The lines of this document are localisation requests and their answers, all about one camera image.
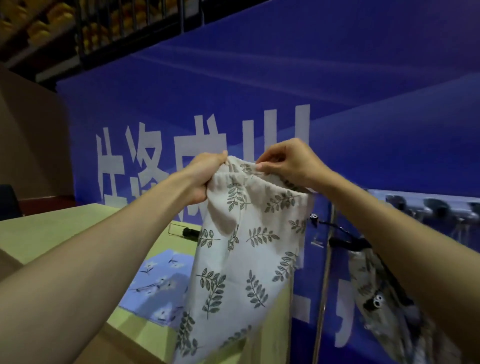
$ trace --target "blue wall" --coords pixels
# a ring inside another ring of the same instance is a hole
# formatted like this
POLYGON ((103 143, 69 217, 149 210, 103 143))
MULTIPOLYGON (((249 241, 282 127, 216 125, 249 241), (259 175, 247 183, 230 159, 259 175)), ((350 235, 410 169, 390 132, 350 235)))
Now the blue wall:
MULTIPOLYGON (((242 121, 254 120, 256 158, 264 150, 264 110, 277 110, 281 141, 295 135, 298 105, 310 105, 314 151, 362 187, 480 196, 479 13, 472 0, 271 0, 62 81, 75 196, 104 203, 99 184, 113 194, 110 176, 98 178, 96 135, 108 153, 103 128, 112 155, 122 156, 117 195, 131 202, 130 177, 145 164, 131 156, 127 127, 134 147, 139 123, 160 130, 158 167, 173 173, 174 137, 195 135, 194 116, 203 115, 208 130, 213 114, 229 153, 240 158, 242 121)), ((316 211, 326 214, 324 201, 316 211)), ((201 221, 187 210, 183 220, 201 221)), ((292 337, 302 363, 311 362, 323 252, 307 244, 305 256, 295 290, 311 299, 311 314, 309 323, 294 320, 292 337)), ((340 279, 344 270, 335 274, 340 279)), ((329 296, 335 300, 335 286, 329 296)), ((346 347, 333 347, 337 319, 333 312, 325 323, 322 355, 389 362, 361 327, 346 347)))

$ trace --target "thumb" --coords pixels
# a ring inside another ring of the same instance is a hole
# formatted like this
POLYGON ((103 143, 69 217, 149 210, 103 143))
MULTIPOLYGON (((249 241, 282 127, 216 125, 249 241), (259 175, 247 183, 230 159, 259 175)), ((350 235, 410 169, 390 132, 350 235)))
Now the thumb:
POLYGON ((282 162, 261 162, 255 165, 257 171, 263 173, 279 173, 282 162))

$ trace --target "brown wall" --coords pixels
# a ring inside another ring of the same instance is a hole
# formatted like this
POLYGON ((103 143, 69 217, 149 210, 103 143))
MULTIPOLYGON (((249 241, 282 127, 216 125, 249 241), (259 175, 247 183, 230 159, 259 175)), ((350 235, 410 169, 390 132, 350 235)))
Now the brown wall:
POLYGON ((73 194, 67 113, 55 93, 0 66, 0 183, 18 199, 73 194))

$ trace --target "right hand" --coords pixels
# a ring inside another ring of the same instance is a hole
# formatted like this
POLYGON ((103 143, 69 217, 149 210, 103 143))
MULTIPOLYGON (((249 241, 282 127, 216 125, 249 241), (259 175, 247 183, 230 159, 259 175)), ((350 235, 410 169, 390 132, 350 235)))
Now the right hand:
POLYGON ((256 161, 256 169, 259 172, 278 174, 296 185, 320 193, 335 183, 336 173, 298 138, 269 147, 256 161))

